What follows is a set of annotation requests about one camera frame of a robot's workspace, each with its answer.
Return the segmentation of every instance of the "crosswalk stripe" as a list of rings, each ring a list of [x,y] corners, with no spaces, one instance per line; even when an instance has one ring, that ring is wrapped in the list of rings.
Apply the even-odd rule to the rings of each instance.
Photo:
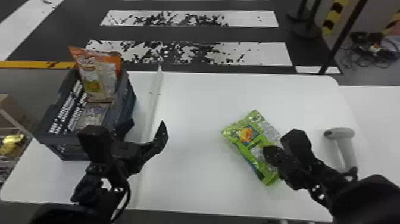
[[[102,26],[279,27],[274,11],[110,10]]]
[[[62,1],[52,0],[53,3],[48,5],[42,1],[28,0],[0,23],[0,60],[7,59]]]
[[[317,74],[321,70],[321,66],[296,66],[298,73],[303,74]],[[342,72],[338,67],[328,67],[326,74],[341,74]]]
[[[124,62],[292,66],[284,42],[99,41],[87,49],[117,51]]]

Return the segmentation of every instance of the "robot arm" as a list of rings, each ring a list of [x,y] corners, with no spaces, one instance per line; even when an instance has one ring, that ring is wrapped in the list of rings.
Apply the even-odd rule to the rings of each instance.
[[[77,204],[44,204],[32,224],[114,223],[130,201],[127,179],[139,173],[148,160],[164,149],[168,133],[161,122],[153,141],[137,144],[117,141],[106,128],[89,125],[79,132],[78,138],[91,163],[71,197]],[[103,178],[108,179],[111,189],[102,187]],[[113,217],[125,196],[122,208]]]
[[[293,190],[306,189],[334,223],[400,223],[400,188],[380,175],[358,180],[357,168],[340,173],[317,159],[302,130],[281,138],[284,149],[264,147],[265,160]]]

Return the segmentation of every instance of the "chip bag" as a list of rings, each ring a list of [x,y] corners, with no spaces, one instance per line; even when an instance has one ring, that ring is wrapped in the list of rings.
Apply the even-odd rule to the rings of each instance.
[[[121,71],[120,55],[72,46],[70,52],[79,67],[83,89],[89,95],[88,100],[112,101],[117,76]]]
[[[253,110],[244,119],[226,127],[222,135],[236,145],[263,184],[269,186],[278,179],[277,169],[265,161],[263,147],[275,145],[280,135],[260,112]]]

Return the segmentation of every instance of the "metal stand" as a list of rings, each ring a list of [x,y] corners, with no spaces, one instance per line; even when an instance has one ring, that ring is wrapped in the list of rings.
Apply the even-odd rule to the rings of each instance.
[[[328,55],[328,60],[322,66],[320,72],[318,74],[325,74],[326,70],[328,69],[330,62],[334,59],[336,53],[342,46],[343,42],[345,41],[346,37],[349,35],[351,28],[353,27],[355,21],[357,20],[360,13],[363,11],[366,3],[368,0],[360,0],[358,1],[357,5],[355,6],[352,14],[350,15],[349,20],[347,21],[345,27],[343,28],[342,32],[340,33],[339,37],[337,38],[335,44],[333,45],[332,50]]]
[[[322,0],[315,0],[314,5],[312,6],[311,15],[308,17],[307,22],[299,23],[294,25],[293,31],[296,35],[307,38],[307,39],[314,39],[319,38],[322,35],[321,29],[315,25],[315,15],[321,5]]]
[[[299,8],[296,10],[291,9],[286,13],[286,17],[293,22],[303,22],[306,21],[307,18],[310,16],[310,12],[305,10],[305,6],[307,4],[307,0],[302,0],[300,3]]]

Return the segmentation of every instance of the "green snack bag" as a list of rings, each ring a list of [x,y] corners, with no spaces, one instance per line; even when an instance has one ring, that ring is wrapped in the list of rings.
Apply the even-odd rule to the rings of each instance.
[[[263,147],[275,145],[280,135],[260,112],[253,110],[243,120],[226,127],[222,135],[236,145],[262,183],[268,186],[278,179],[277,169],[265,162]]]

